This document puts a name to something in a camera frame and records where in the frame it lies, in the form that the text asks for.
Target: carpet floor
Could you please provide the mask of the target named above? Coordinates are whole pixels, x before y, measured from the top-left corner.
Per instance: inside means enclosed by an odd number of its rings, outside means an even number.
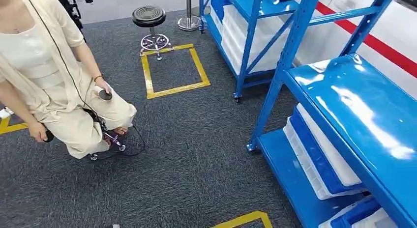
[[[267,86],[246,89],[236,104],[235,79],[210,34],[178,29],[183,14],[167,13],[156,31],[174,46],[194,44],[211,85],[147,99],[139,46],[149,30],[130,19],[86,25],[108,83],[138,109],[146,150],[91,162],[57,140],[35,143],[27,130],[0,135],[0,227],[208,228],[257,210],[273,227],[300,226],[262,155],[244,147]],[[155,92],[201,81],[187,50],[149,56],[149,66]],[[296,103],[284,88],[266,130],[283,127]],[[138,140],[131,131],[130,149]]]

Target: woman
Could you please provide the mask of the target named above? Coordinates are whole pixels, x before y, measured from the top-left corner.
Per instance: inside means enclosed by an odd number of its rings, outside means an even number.
[[[94,86],[111,92],[112,100],[102,100]],[[0,102],[28,124],[38,142],[47,139],[46,126],[78,159],[109,149],[83,108],[90,106],[121,135],[136,114],[104,81],[58,0],[0,0]]]

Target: bracelet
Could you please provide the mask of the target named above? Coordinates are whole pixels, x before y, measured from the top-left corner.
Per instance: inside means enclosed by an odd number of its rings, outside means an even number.
[[[99,78],[99,77],[101,77],[101,78],[103,78],[103,75],[100,75],[100,76],[96,76],[96,77],[94,77],[94,82],[97,80],[97,78]]]

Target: black cable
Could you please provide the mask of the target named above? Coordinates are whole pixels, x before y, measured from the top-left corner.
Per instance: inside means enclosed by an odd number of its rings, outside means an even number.
[[[74,78],[72,77],[71,72],[70,72],[70,71],[69,71],[69,69],[68,69],[68,66],[67,66],[67,64],[66,64],[66,62],[65,62],[65,60],[64,60],[64,58],[63,58],[63,56],[62,56],[61,50],[60,50],[60,48],[59,48],[59,46],[58,46],[57,42],[55,41],[54,37],[52,36],[51,32],[49,31],[49,28],[46,26],[46,23],[43,21],[43,19],[42,19],[42,17],[40,16],[40,14],[39,14],[38,10],[37,10],[37,9],[36,9],[36,7],[33,5],[33,3],[32,3],[32,1],[31,1],[31,0],[29,0],[29,3],[31,4],[31,6],[32,6],[32,7],[33,7],[33,9],[35,10],[36,14],[38,15],[38,17],[39,17],[39,18],[40,18],[40,20],[42,21],[43,26],[45,26],[46,30],[47,30],[47,31],[48,31],[48,33],[49,33],[49,36],[51,37],[52,41],[54,42],[54,44],[55,44],[55,46],[56,46],[56,48],[57,48],[57,50],[58,50],[58,53],[59,53],[59,55],[60,55],[60,57],[61,57],[61,60],[62,60],[62,62],[63,62],[63,63],[64,63],[64,65],[65,65],[66,71],[68,72],[69,76],[71,77],[71,80],[72,80],[72,82],[73,82],[73,84],[74,84],[74,87],[75,87],[75,89],[77,90],[78,97],[80,97],[81,101],[82,101],[82,102],[83,102],[83,103],[84,103],[87,107],[89,107],[89,108],[90,108],[90,110],[91,110],[91,111],[92,111],[92,112],[93,112],[96,116],[98,116],[98,113],[97,113],[97,112],[96,112],[96,111],[95,111],[95,110],[94,110],[94,109],[93,109],[90,105],[88,105],[88,104],[84,101],[84,99],[81,97],[80,91],[78,90],[77,85],[76,85],[76,83],[75,83],[75,80],[74,80]],[[139,133],[139,131],[138,131],[138,129],[136,128],[136,126],[135,126],[135,125],[132,125],[132,126],[133,126],[133,128],[136,130],[136,132],[138,133],[139,137],[141,138],[142,143],[143,143],[143,148],[142,148],[142,150],[138,151],[138,152],[137,152],[137,153],[135,153],[135,154],[129,154],[129,155],[127,155],[127,154],[120,153],[121,155],[123,155],[123,156],[127,156],[127,157],[133,157],[133,156],[136,156],[136,155],[138,155],[139,153],[143,152],[143,151],[145,150],[145,148],[146,148],[145,140],[143,139],[142,135]],[[106,158],[103,158],[103,159],[100,159],[100,160],[108,159],[108,158],[113,157],[113,156],[115,156],[115,155],[117,155],[117,154],[119,154],[119,153],[115,153],[114,155],[111,155],[111,156],[109,156],[109,157],[106,157]]]
[[[48,33],[49,33],[49,36],[51,37],[52,41],[54,42],[54,44],[55,44],[55,46],[56,46],[56,48],[57,48],[57,50],[58,50],[58,53],[60,54],[61,60],[62,60],[62,62],[63,62],[63,63],[64,63],[64,65],[65,65],[66,71],[68,72],[69,76],[71,77],[71,80],[72,80],[72,82],[73,82],[73,84],[74,84],[74,87],[75,87],[75,89],[77,90],[78,97],[80,97],[81,101],[82,101],[82,102],[83,102],[83,103],[84,103],[87,107],[89,107],[89,108],[91,109],[91,111],[93,111],[93,112],[94,112],[94,114],[95,114],[96,116],[98,116],[97,112],[96,112],[96,111],[95,111],[92,107],[90,107],[90,105],[88,105],[88,104],[84,101],[84,99],[81,97],[80,91],[78,90],[77,85],[75,84],[75,80],[74,80],[74,78],[72,77],[71,72],[70,72],[70,71],[69,71],[69,69],[68,69],[68,66],[66,65],[66,62],[65,62],[65,60],[64,60],[64,58],[63,58],[63,56],[62,56],[61,50],[60,50],[60,48],[59,48],[59,46],[58,46],[57,42],[55,41],[54,37],[52,36],[51,32],[49,31],[49,28],[46,26],[46,23],[43,21],[42,17],[40,16],[40,14],[39,14],[38,10],[37,10],[37,9],[35,8],[35,6],[33,5],[32,1],[31,1],[31,0],[29,0],[29,2],[30,2],[30,4],[32,5],[32,7],[34,8],[34,10],[36,11],[36,13],[37,13],[38,17],[40,18],[40,20],[41,20],[41,21],[42,21],[42,23],[43,23],[43,26],[45,26],[46,30],[47,30],[47,31],[48,31]]]
[[[145,140],[143,139],[141,133],[139,133],[139,130],[136,128],[136,126],[135,125],[132,125],[132,126],[136,130],[136,132],[138,133],[139,137],[141,138],[142,145],[143,145],[141,150],[139,150],[138,152],[136,152],[134,154],[125,154],[123,151],[117,151],[116,153],[113,153],[112,155],[109,155],[109,156],[104,157],[104,158],[99,158],[98,157],[97,160],[95,160],[95,161],[106,160],[106,159],[109,159],[109,158],[113,158],[114,156],[117,156],[117,155],[121,155],[121,156],[125,156],[125,157],[134,157],[134,156],[137,156],[138,154],[142,153],[143,151],[145,151],[145,149],[146,149]]]

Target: chrome stool base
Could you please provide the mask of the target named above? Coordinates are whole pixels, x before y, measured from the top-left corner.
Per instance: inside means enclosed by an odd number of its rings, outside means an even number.
[[[158,55],[157,60],[162,60],[160,50],[169,46],[172,50],[172,45],[169,38],[163,34],[156,34],[154,28],[150,28],[150,34],[141,40],[141,57],[144,56],[144,51],[154,51]]]
[[[191,16],[190,18],[182,17],[178,20],[178,27],[181,30],[193,31],[200,27],[200,23],[200,18],[197,16]]]

